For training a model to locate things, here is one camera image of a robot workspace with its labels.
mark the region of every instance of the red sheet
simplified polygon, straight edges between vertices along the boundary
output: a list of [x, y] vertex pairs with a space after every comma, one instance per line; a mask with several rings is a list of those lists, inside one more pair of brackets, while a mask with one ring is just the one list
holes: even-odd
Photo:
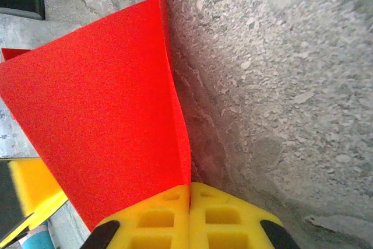
[[0, 95], [90, 230], [191, 180], [166, 0], [0, 64]]

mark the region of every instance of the yellow foam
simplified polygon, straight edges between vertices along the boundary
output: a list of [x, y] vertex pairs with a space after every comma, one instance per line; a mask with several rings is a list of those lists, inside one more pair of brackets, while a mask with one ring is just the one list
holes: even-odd
[[25, 228], [39, 226], [68, 200], [41, 159], [17, 159], [8, 165], [22, 212], [25, 217], [32, 215], [0, 242], [0, 248]]
[[99, 225], [120, 227], [107, 249], [187, 249], [189, 186], [180, 185], [117, 212]]
[[273, 214], [202, 183], [191, 185], [189, 242], [198, 249], [273, 249], [260, 221]]

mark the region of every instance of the rectangular hole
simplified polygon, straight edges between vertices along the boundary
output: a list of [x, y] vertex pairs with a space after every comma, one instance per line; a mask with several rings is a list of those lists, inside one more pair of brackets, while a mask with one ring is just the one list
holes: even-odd
[[208, 233], [209, 249], [249, 249], [244, 233]]
[[206, 209], [206, 224], [240, 224], [240, 214], [229, 206], [211, 207]]
[[129, 249], [170, 249], [171, 236], [135, 236]]
[[141, 214], [138, 227], [173, 227], [174, 218], [172, 211], [152, 209]]

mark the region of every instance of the speckled surface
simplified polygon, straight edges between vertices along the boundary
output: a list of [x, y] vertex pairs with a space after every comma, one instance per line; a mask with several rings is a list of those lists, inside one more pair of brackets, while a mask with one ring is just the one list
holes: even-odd
[[[1, 46], [142, 0], [45, 1], [44, 23], [0, 15]], [[168, 0], [194, 180], [272, 211], [302, 248], [373, 247], [372, 3]]]

